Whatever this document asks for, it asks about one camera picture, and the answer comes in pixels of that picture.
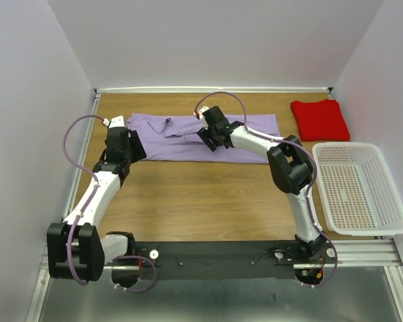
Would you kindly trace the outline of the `purple t-shirt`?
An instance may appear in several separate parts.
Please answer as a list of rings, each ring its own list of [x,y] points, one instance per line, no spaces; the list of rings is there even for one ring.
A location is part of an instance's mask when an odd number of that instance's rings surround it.
[[[127,126],[137,132],[150,161],[267,163],[264,156],[241,148],[217,146],[212,150],[213,141],[204,142],[197,134],[203,127],[194,116],[133,113]]]

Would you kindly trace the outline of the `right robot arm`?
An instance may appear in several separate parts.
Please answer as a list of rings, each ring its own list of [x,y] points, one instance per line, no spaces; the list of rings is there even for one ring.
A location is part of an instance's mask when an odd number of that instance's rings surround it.
[[[317,177],[313,156],[295,136],[269,136],[235,121],[202,127],[197,135],[212,151],[220,146],[240,148],[266,158],[275,186],[286,194],[296,227],[296,256],[305,263],[317,258],[323,247],[338,259],[337,249],[320,225],[312,198]]]

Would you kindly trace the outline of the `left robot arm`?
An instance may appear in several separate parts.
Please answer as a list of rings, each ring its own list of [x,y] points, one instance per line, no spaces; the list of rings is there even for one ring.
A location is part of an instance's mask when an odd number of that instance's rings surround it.
[[[105,150],[93,166],[91,182],[72,212],[47,230],[48,269],[55,279],[99,280],[113,259],[130,264],[136,255],[131,233],[113,233],[103,239],[98,226],[115,194],[130,173],[130,166],[146,158],[138,132],[126,127],[107,131]]]

